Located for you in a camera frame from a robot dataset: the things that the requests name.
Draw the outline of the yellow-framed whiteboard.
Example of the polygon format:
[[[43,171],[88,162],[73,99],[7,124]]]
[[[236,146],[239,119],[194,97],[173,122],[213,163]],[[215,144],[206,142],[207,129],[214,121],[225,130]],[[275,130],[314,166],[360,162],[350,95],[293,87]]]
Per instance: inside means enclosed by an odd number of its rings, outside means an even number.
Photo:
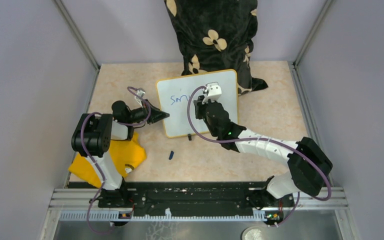
[[[168,138],[186,137],[195,132],[187,118],[187,105],[193,91],[210,83],[217,83],[222,90],[217,100],[229,113],[229,119],[239,122],[237,72],[233,69],[184,75],[161,79],[156,83],[160,109],[169,114],[163,120],[165,134]]]

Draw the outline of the black floral pillow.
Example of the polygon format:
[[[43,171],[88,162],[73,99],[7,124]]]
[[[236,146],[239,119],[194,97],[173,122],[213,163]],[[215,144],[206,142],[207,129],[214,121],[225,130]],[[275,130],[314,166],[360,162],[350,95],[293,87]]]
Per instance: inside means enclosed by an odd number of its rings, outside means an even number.
[[[258,1],[165,0],[164,5],[183,58],[183,76],[232,69],[239,95],[268,88],[250,67]]]

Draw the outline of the yellow plastic object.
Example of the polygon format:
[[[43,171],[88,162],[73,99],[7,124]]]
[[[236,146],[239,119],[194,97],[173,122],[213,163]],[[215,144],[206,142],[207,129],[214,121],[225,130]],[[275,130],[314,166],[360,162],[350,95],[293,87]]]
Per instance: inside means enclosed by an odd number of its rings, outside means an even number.
[[[140,145],[137,132],[133,134],[130,141],[112,140],[108,152],[117,172],[123,177],[127,177],[147,159],[146,150]],[[80,154],[76,155],[68,171],[96,188],[102,184],[93,166]]]

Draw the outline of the blue marker cap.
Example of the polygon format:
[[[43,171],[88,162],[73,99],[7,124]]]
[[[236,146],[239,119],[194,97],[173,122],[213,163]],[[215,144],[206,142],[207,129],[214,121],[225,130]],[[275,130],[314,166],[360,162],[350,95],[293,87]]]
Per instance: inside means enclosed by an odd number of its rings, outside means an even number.
[[[174,151],[171,151],[170,154],[169,154],[168,159],[169,159],[169,160],[172,160],[173,157],[174,157]]]

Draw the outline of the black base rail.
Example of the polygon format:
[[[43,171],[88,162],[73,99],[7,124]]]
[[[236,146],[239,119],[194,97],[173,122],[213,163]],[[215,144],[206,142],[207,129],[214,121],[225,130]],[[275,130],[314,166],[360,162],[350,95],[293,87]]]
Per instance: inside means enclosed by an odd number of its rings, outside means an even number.
[[[291,193],[276,199],[265,181],[242,182],[125,182],[120,189],[100,190],[89,200],[101,209],[126,208],[121,219],[169,217],[208,220],[253,217],[269,225],[282,222],[283,210],[293,207]]]

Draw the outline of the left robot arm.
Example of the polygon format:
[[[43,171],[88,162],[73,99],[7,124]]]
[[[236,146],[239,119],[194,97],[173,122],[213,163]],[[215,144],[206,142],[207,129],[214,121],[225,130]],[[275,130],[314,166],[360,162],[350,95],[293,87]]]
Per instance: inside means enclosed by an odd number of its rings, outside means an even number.
[[[118,207],[130,200],[124,178],[147,158],[135,130],[170,116],[147,99],[139,104],[130,109],[118,100],[112,104],[111,114],[83,114],[71,139],[77,156],[69,171],[99,188],[99,200],[111,200]]]

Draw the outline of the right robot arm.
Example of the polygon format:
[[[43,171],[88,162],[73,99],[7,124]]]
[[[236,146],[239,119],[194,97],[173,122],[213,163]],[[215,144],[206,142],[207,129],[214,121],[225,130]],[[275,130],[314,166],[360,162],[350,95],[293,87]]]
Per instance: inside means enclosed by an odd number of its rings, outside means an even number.
[[[288,167],[288,172],[267,179],[261,193],[267,206],[275,206],[282,197],[295,192],[324,201],[331,197],[328,175],[333,164],[312,138],[304,136],[298,141],[287,141],[257,134],[231,121],[221,103],[204,102],[202,95],[192,105],[196,119],[202,120],[214,137],[211,142],[226,150],[254,154]],[[328,188],[326,197],[319,196],[323,187]]]

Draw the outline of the round metal disc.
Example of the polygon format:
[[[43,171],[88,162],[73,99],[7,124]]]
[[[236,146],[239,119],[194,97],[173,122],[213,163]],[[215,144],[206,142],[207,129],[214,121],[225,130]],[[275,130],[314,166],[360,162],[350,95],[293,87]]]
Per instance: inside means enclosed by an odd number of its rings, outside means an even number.
[[[266,234],[261,227],[252,226],[246,228],[240,236],[241,240],[265,240]]]

